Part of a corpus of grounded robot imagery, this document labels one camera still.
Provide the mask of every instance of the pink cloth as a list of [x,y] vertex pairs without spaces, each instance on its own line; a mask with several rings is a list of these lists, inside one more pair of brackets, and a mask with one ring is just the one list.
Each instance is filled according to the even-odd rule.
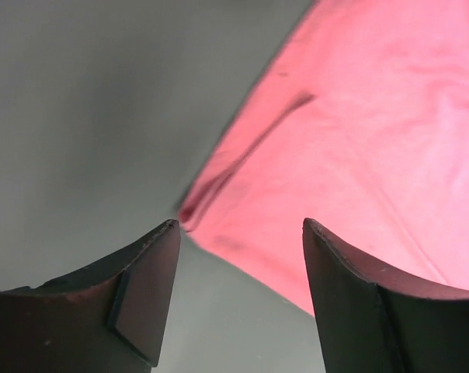
[[469,0],[321,0],[180,214],[201,247],[312,313],[306,217],[469,289]]

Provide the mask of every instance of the gray background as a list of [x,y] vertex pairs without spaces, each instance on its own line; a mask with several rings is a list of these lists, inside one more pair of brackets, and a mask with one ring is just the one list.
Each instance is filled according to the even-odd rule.
[[[173,217],[310,2],[0,1],[0,290]],[[184,239],[158,371],[322,362],[310,316]]]

